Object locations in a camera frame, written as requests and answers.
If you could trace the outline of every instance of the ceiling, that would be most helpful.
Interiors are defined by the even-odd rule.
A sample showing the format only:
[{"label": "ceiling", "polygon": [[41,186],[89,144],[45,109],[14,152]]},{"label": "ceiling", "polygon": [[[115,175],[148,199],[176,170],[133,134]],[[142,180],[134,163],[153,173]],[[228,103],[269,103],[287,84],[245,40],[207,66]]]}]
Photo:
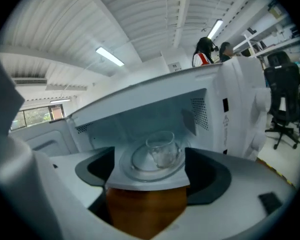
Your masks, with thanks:
[{"label": "ceiling", "polygon": [[[12,78],[47,79],[50,90],[25,92],[26,100],[71,97],[80,92],[69,87],[87,89],[162,49],[194,46],[216,19],[226,28],[248,1],[22,0],[0,33],[0,61]],[[100,46],[124,69],[97,54]],[[60,86],[67,89],[51,90]]]}]

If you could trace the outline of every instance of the fluorescent light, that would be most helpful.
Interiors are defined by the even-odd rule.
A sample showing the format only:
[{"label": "fluorescent light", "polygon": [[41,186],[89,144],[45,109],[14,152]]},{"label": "fluorescent light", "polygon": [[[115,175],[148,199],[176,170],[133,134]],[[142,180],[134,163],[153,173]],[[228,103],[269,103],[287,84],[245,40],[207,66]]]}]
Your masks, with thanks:
[{"label": "fluorescent light", "polygon": [[124,63],[121,60],[113,56],[110,52],[106,51],[102,47],[96,49],[95,52],[102,55],[103,57],[106,57],[109,61],[112,61],[113,63],[117,64],[119,67],[124,65]]},{"label": "fluorescent light", "polygon": [[215,35],[215,33],[217,32],[217,30],[222,25],[222,23],[224,23],[224,21],[222,19],[217,19],[216,20],[216,22],[214,23],[212,29],[210,30],[210,32],[208,34],[208,38],[212,39],[212,37]]},{"label": "fluorescent light", "polygon": [[60,103],[60,102],[69,102],[71,101],[70,98],[66,98],[66,99],[57,99],[57,100],[53,100],[53,101],[50,101],[50,103]]}]

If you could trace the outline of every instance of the wooden surface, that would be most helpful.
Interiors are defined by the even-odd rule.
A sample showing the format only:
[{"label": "wooden surface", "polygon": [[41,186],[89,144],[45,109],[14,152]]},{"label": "wooden surface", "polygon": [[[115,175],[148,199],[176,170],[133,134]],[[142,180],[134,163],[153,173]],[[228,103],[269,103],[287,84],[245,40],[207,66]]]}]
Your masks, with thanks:
[{"label": "wooden surface", "polygon": [[151,239],[187,206],[186,187],[160,191],[110,188],[106,193],[113,226],[141,239]]}]

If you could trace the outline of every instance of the black office chair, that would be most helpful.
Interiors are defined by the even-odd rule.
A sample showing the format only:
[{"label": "black office chair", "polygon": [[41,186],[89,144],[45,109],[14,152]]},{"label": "black office chair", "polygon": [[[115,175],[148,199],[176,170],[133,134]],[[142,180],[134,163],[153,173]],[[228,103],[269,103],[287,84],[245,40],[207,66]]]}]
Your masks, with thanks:
[{"label": "black office chair", "polygon": [[[274,123],[274,127],[265,132],[280,133],[279,140],[273,147],[275,150],[283,135],[287,135],[295,142],[293,149],[296,149],[299,142],[294,137],[294,129],[286,126],[299,119],[299,68],[295,63],[285,63],[266,68],[264,76],[271,89],[270,114],[273,115]],[[279,109],[281,98],[285,98],[285,111]]]}]

